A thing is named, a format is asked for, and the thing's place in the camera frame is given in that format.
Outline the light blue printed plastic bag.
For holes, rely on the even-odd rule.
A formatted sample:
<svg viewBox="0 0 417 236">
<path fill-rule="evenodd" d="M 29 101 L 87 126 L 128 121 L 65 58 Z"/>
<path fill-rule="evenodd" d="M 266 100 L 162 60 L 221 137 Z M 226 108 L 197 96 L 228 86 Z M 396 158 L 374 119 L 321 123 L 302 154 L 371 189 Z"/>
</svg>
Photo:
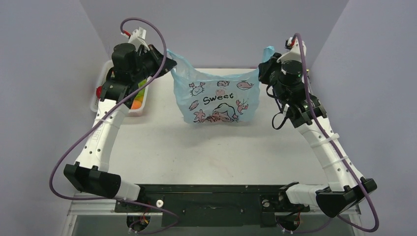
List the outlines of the light blue printed plastic bag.
<svg viewBox="0 0 417 236">
<path fill-rule="evenodd" d="M 186 123 L 249 122 L 259 106 L 259 70 L 231 75 L 201 72 L 181 55 L 171 70 L 176 103 Z"/>
</svg>

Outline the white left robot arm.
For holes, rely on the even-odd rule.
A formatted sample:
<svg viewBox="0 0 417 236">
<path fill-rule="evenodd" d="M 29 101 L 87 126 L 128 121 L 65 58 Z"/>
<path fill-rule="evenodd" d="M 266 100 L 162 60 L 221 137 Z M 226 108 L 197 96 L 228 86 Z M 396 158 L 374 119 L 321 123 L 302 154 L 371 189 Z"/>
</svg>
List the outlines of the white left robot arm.
<svg viewBox="0 0 417 236">
<path fill-rule="evenodd" d="M 131 43 L 114 47 L 112 63 L 101 86 L 94 125 L 84 137 L 85 146 L 74 164 L 65 166 L 63 174 L 81 192 L 127 200 L 130 208 L 141 211 L 147 198 L 140 194 L 140 186 L 109 172 L 110 156 L 136 95 L 177 63 L 167 57 L 166 48 L 159 52 L 152 44 L 136 47 Z"/>
</svg>

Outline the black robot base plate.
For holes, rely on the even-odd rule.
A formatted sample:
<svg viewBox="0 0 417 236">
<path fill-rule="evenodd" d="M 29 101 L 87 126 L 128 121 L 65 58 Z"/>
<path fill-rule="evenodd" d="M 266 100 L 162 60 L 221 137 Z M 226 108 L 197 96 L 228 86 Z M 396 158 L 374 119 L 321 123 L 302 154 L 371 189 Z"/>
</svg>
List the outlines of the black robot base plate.
<svg viewBox="0 0 417 236">
<path fill-rule="evenodd" d="M 309 206 L 291 204 L 282 185 L 145 184 L 139 202 L 156 205 L 179 217 L 179 227 L 274 227 L 276 218 L 294 220 Z"/>
</svg>

